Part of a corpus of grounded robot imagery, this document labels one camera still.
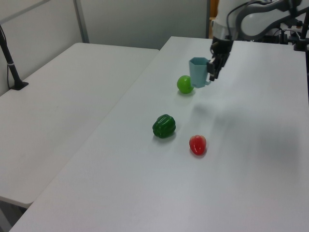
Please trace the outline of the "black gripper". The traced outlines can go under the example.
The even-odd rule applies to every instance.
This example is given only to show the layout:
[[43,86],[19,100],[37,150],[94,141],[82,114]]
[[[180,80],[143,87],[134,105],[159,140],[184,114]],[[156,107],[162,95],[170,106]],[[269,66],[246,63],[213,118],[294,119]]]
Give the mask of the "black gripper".
[[209,80],[214,81],[214,79],[219,77],[221,69],[225,66],[226,61],[230,55],[233,40],[229,38],[227,40],[213,38],[211,44],[212,59],[207,63],[207,71],[209,73]]

